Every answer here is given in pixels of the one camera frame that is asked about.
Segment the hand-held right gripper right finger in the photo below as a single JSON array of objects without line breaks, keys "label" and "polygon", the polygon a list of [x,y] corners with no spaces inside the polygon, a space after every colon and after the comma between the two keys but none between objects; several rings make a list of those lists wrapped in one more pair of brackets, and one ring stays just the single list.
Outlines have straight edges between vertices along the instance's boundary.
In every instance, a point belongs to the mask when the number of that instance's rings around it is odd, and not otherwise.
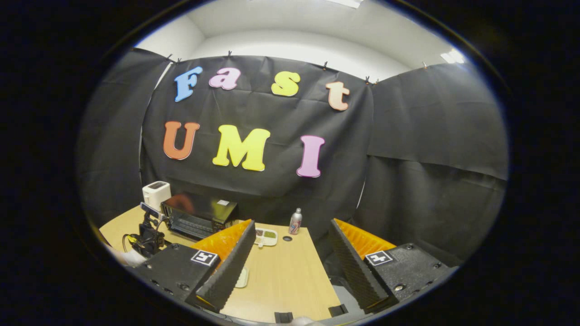
[{"label": "hand-held right gripper right finger", "polygon": [[396,246],[334,219],[328,239],[352,295],[365,313],[409,301],[455,273],[413,243]]}]

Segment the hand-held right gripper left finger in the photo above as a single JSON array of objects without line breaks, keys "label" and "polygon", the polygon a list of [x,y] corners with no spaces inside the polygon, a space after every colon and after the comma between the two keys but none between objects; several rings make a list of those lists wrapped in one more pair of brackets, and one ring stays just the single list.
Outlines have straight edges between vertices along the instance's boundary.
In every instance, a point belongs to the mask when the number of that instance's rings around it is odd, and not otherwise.
[{"label": "hand-held right gripper left finger", "polygon": [[256,239],[253,220],[192,246],[173,243],[135,268],[150,286],[191,306],[219,312],[226,305]]}]

